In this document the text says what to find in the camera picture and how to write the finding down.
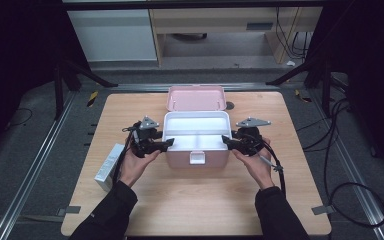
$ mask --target wooden table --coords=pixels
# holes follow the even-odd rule
[[[287,199],[310,235],[331,231],[325,214],[311,210],[322,205],[314,179],[296,135],[283,97],[278,92],[226,92],[235,104],[227,110],[232,130],[249,116],[270,120],[260,132],[285,169]],[[80,173],[70,206],[81,206],[78,214],[65,216],[61,231],[71,235],[107,194],[94,176],[115,143],[124,143],[121,130],[148,115],[160,123],[167,113],[166,93],[113,94],[105,104],[92,144]],[[273,173],[279,185],[277,173]],[[133,186],[138,203],[130,215],[127,236],[220,236],[261,235],[254,207],[258,185],[245,166],[230,154],[223,169],[170,169],[165,153],[151,163]]]

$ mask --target black sleeve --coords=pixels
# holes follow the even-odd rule
[[[310,239],[278,187],[258,191],[255,208],[265,240]]]
[[[76,228],[70,240],[123,239],[129,215],[137,202],[136,194],[117,182],[92,213]]]

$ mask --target metal bracket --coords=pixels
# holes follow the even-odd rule
[[[323,213],[331,214],[331,213],[336,212],[332,206],[327,206],[327,207],[326,206],[318,206],[318,207],[312,208],[311,210],[313,210],[314,215],[320,215]]]
[[[248,117],[247,119],[236,123],[236,126],[247,128],[247,127],[265,126],[265,125],[270,125],[270,124],[271,124],[270,121]]]
[[[145,116],[142,120],[142,123],[139,126],[139,129],[151,129],[151,128],[156,128],[159,127],[160,124],[149,118],[148,116]]]
[[[80,208],[80,206],[68,206],[66,208],[60,208],[55,215],[58,217],[64,217],[67,213],[79,213]]]

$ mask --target white cabinet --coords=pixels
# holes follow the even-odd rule
[[[148,10],[69,11],[68,15],[91,65],[157,61]]]

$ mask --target person's right hand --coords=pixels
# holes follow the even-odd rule
[[[270,145],[270,139],[263,139],[267,144]],[[249,174],[251,174],[251,176],[255,179],[261,190],[274,186],[274,183],[271,179],[271,166],[263,162],[263,160],[261,160],[259,157],[260,155],[268,160],[271,159],[271,154],[266,148],[261,149],[261,151],[254,156],[245,156],[236,149],[233,149],[232,153],[237,159],[244,163],[248,169]]]

